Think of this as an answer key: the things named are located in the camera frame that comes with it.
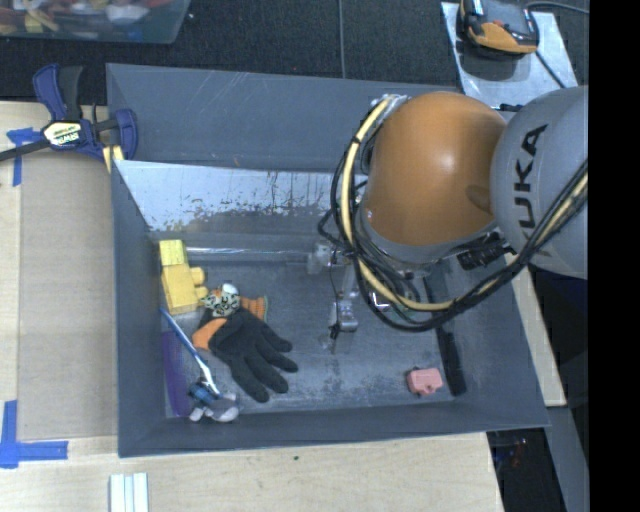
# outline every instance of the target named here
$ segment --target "pink object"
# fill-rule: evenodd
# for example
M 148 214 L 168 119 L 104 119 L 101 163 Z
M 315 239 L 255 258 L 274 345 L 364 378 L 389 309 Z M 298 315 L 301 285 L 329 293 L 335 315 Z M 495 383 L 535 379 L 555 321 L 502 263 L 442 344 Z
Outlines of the pink object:
M 407 384 L 412 393 L 430 395 L 442 387 L 442 376 L 437 368 L 412 370 L 407 374 Z
M 149 8 L 160 7 L 171 3 L 173 0 L 145 0 L 144 5 Z

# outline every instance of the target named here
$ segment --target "yellow toy block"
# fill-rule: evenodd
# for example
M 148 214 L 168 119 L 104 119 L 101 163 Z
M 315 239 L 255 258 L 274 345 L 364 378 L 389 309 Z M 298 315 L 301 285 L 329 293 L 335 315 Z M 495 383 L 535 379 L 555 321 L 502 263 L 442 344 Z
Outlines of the yellow toy block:
M 167 265 L 180 265 L 188 263 L 187 248 L 182 240 L 160 240 L 160 263 Z
M 32 34 L 41 34 L 42 32 L 44 32 L 44 26 L 42 25 L 42 23 L 40 23 L 40 21 L 38 21 L 30 14 L 27 14 L 24 17 L 24 28 L 27 32 Z
M 172 315 L 195 311 L 200 305 L 200 299 L 208 293 L 206 287 L 199 286 L 203 280 L 194 283 L 193 270 L 196 269 L 189 268 L 186 263 L 162 268 L 162 286 Z M 198 270 L 197 273 L 204 273 L 202 269 Z
M 159 245 L 162 287 L 169 313 L 178 315 L 195 311 L 200 299 L 209 293 L 203 286 L 206 279 L 204 270 L 189 266 L 182 240 L 162 240 Z

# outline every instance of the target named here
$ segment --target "white object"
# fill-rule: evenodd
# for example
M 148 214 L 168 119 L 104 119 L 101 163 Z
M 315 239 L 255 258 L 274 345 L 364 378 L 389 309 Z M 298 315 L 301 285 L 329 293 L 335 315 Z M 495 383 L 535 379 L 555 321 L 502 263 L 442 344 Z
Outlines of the white object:
M 96 9 L 94 9 L 93 6 L 89 2 L 87 2 L 87 0 L 83 0 L 83 1 L 74 3 L 71 6 L 71 12 L 73 12 L 73 14 L 88 16 L 91 14 L 98 14 L 100 11 L 97 11 Z
M 149 512 L 149 487 L 146 473 L 111 475 L 109 512 Z
M 107 18 L 114 25 L 129 25 L 144 18 L 149 9 L 141 5 L 114 5 L 109 4 L 105 8 Z
M 588 156 L 588 87 L 543 94 L 509 121 L 491 163 L 491 209 L 520 252 Z M 588 279 L 588 210 L 582 210 L 532 259 L 550 272 Z
M 37 9 L 44 3 L 44 0 L 31 0 L 29 3 L 29 9 Z M 26 11 L 27 7 L 24 5 L 22 0 L 13 0 L 13 10 L 14 11 Z

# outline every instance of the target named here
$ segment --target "black glove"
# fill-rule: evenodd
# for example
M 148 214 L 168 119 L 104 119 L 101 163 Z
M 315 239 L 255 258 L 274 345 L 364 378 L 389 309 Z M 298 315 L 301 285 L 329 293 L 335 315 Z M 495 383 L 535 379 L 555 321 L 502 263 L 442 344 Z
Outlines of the black glove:
M 201 324 L 211 319 L 207 313 Z M 298 371 L 298 365 L 281 354 L 291 348 L 289 341 L 243 307 L 228 317 L 209 340 L 209 349 L 229 366 L 238 385 L 254 400 L 263 403 L 269 400 L 265 386 L 277 393 L 289 390 L 287 381 L 273 367 L 287 372 Z

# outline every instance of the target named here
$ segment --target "purple object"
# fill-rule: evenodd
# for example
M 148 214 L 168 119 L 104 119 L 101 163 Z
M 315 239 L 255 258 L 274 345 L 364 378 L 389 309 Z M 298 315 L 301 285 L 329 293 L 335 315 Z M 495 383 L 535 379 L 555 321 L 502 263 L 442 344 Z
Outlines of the purple object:
M 173 331 L 162 333 L 162 354 L 171 410 L 175 416 L 189 416 L 193 405 L 188 395 L 189 384 L 185 374 L 182 343 Z

